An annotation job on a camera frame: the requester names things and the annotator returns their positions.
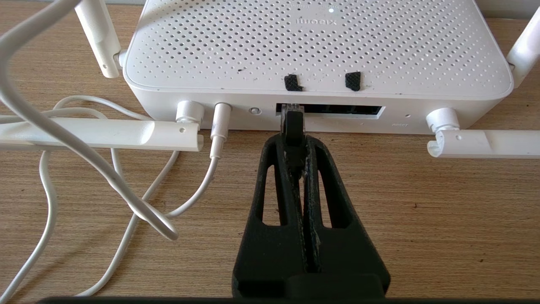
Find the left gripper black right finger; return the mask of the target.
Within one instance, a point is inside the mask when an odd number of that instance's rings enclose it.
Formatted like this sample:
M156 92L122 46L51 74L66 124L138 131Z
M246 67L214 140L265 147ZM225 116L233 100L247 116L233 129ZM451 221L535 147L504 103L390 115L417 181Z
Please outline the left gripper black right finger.
M318 296L384 297L390 274L349 198L328 148L306 137L303 236Z

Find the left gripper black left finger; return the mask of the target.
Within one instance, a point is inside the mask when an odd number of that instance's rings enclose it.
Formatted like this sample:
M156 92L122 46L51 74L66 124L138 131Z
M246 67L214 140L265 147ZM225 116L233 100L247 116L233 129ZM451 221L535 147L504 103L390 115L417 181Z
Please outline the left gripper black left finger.
M274 167L280 225L266 225L265 189ZM263 146L251 209L232 272L234 297L284 297L286 281L305 272L299 182L291 175L282 136Z

